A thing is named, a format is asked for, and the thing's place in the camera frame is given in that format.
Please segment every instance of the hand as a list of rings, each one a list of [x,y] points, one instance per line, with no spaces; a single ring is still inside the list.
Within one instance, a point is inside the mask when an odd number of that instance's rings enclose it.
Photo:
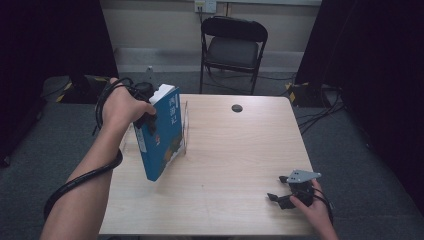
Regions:
[[[316,179],[312,180],[312,185],[315,189],[322,191],[321,185]],[[323,195],[319,191],[315,191],[315,195],[322,198]],[[294,206],[296,206],[296,208],[305,214],[306,218],[318,232],[321,239],[338,239],[333,225],[330,222],[327,206],[321,200],[314,198],[312,205],[309,207],[303,204],[295,196],[290,196],[290,201]]]
[[[110,94],[103,106],[103,127],[125,130],[145,112],[153,115],[156,109],[149,103],[136,100],[125,87],[118,87]]]

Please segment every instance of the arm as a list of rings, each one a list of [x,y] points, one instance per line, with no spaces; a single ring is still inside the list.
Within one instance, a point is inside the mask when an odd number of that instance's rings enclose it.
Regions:
[[[68,181],[112,162],[129,124],[145,112],[155,114],[156,110],[135,100],[124,87],[115,89],[104,105],[98,137]],[[109,171],[60,198],[47,218],[41,239],[95,239],[106,211],[111,179]]]
[[[321,185],[316,179],[312,180],[312,184],[315,189],[321,190]],[[323,197],[319,191],[315,191],[315,195]],[[333,225],[330,222],[328,217],[327,207],[325,204],[318,199],[314,198],[314,202],[311,206],[307,207],[295,196],[290,196],[290,201],[295,205],[300,211],[305,214],[308,221],[312,224],[312,227],[318,233],[322,240],[338,240],[337,233],[333,228]]]

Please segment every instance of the dark curtain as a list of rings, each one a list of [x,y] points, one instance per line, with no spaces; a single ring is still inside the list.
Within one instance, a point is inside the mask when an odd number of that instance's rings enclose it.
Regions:
[[[28,113],[40,101],[43,82],[71,74],[118,77],[99,1],[1,1],[2,158],[13,148],[16,131],[32,122]]]
[[[423,1],[323,0],[296,83],[342,88],[369,143],[424,214],[423,12]]]

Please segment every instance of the wrist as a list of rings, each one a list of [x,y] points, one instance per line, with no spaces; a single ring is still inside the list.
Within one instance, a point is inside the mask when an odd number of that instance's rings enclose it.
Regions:
[[[100,132],[107,133],[108,135],[114,135],[114,137],[117,137],[117,138],[122,138],[125,132],[128,130],[128,127],[129,127],[128,123],[122,123],[122,122],[118,122],[115,124],[104,123],[104,125],[100,129]]]
[[[336,231],[334,230],[331,224],[319,227],[316,229],[316,231],[320,239],[322,240],[338,240],[339,239],[337,237]]]

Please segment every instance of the black cord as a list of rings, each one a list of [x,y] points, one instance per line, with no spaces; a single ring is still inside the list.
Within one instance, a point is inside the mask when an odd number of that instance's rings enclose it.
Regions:
[[[261,76],[258,76],[258,78],[260,77],[260,78],[265,78],[265,79],[270,79],[270,80],[278,80],[278,81],[292,80],[292,82],[293,82],[296,74],[297,73],[293,73],[293,75],[291,77],[289,77],[289,78],[270,78],[270,77],[263,77],[263,76],[262,77]],[[221,87],[221,88],[225,88],[225,89],[229,89],[229,90],[235,91],[235,92],[240,93],[240,94],[248,94],[248,93],[250,93],[250,91],[248,91],[248,90],[242,90],[242,89],[238,89],[238,88],[232,88],[232,87],[225,86],[224,84],[221,84],[221,83],[217,82],[214,77],[218,77],[218,78],[222,78],[222,79],[229,79],[229,78],[251,77],[250,75],[237,75],[237,76],[226,76],[226,77],[224,77],[224,76],[219,76],[219,75],[210,73],[210,79],[215,84],[203,83],[204,85],[207,85],[207,86]],[[283,96],[287,92],[288,92],[288,90],[284,91],[283,93],[281,93],[278,96]]]
[[[88,180],[91,180],[103,173],[106,173],[117,166],[119,166],[122,163],[122,152],[121,150],[118,150],[118,154],[116,155],[115,160],[107,164],[106,166],[100,167],[98,169],[92,170],[88,173],[85,173],[72,181],[67,182],[65,185],[60,187],[58,190],[56,190],[50,198],[47,200],[46,204],[44,205],[44,220],[47,220],[47,217],[49,216],[54,204],[61,198],[63,195],[65,195],[67,192],[71,191],[72,189],[80,186],[84,182],[87,182]]]
[[[287,80],[292,80],[295,78],[297,73],[293,73],[293,75],[291,77],[288,78],[273,78],[273,77],[265,77],[265,76],[261,76],[258,75],[257,78],[263,78],[263,79],[269,79],[269,80],[276,80],[276,81],[287,81]],[[218,78],[222,78],[222,79],[230,79],[230,78],[241,78],[241,77],[251,77],[251,75],[235,75],[235,76],[220,76],[214,73],[211,73],[212,76],[218,77]]]
[[[129,85],[126,84],[121,84],[118,85],[119,83],[122,83],[123,81],[128,81]],[[130,78],[123,78],[123,79],[119,79],[117,81],[115,81],[114,83],[112,83],[110,86],[107,86],[102,94],[99,96],[99,100],[97,102],[96,105],[96,129],[102,128],[103,125],[103,118],[102,118],[102,113],[103,113],[103,105],[105,104],[107,98],[109,97],[109,95],[113,92],[113,90],[115,90],[118,87],[126,87],[128,89],[128,91],[131,93],[132,91],[136,91],[136,88],[132,86],[133,85],[133,81]],[[65,195],[67,192],[71,191],[72,189],[80,186],[82,183],[89,181],[103,173],[106,173],[114,168],[116,168],[117,166],[119,166],[122,163],[122,152],[121,150],[118,149],[118,153],[115,157],[115,160],[113,162],[111,162],[110,164],[107,164],[103,167],[100,167],[98,169],[92,170],[88,173],[85,173],[69,182],[67,182],[65,185],[63,185],[62,187],[60,187],[59,189],[57,189],[51,196],[50,198],[47,200],[46,204],[44,205],[44,220],[47,220],[47,217],[49,216],[54,204],[56,203],[57,200],[59,200],[59,198],[61,198],[63,195]]]
[[[227,8],[225,9],[225,16],[226,16],[226,17],[229,17],[229,16],[228,16],[228,9],[229,9],[229,8],[230,8],[230,3],[228,3],[228,2],[227,2]]]
[[[316,190],[316,191],[320,192],[321,194],[323,194],[322,191],[320,191],[320,190],[318,190],[316,188],[314,188],[314,190]],[[306,194],[306,195],[308,195],[310,197],[316,198],[316,199],[320,200],[321,202],[323,202],[325,204],[325,206],[327,207],[328,218],[330,219],[331,225],[333,225],[333,223],[334,223],[334,216],[333,216],[333,210],[332,210],[333,209],[332,203],[325,197],[324,194],[322,195],[323,197],[320,197],[320,196],[317,196],[315,194],[308,193],[308,192],[305,192],[305,191],[302,191],[302,190],[296,190],[296,192],[299,192],[299,193],[302,193],[302,194]]]
[[[342,109],[344,108],[344,104],[343,104],[340,108],[338,108],[338,109],[334,110],[334,108],[335,108],[335,107],[336,107],[336,105],[338,104],[339,98],[340,98],[340,92],[338,92],[338,93],[337,93],[336,100],[334,101],[333,105],[332,105],[330,108],[325,109],[325,110],[323,110],[323,111],[321,111],[320,113],[315,114],[315,115],[305,115],[305,116],[301,116],[301,117],[296,118],[296,119],[298,120],[298,119],[300,119],[300,118],[304,118],[304,117],[307,117],[307,116],[312,116],[312,117],[311,117],[310,119],[308,119],[307,121],[305,121],[305,122],[303,122],[303,123],[298,124],[299,129],[306,127],[306,128],[304,128],[304,129],[303,129],[303,131],[301,132],[301,135],[303,135],[304,133],[306,133],[306,131],[308,131],[308,130],[309,130],[309,129],[310,129],[310,128],[311,128],[311,127],[315,124],[315,123],[317,123],[317,122],[318,122],[319,120],[321,120],[322,118],[324,118],[324,117],[326,117],[326,116],[328,116],[328,115],[334,114],[334,113],[336,113],[336,112],[338,112],[338,111],[342,110]]]
[[[203,8],[197,7],[197,13],[199,14],[200,25],[203,23]]]

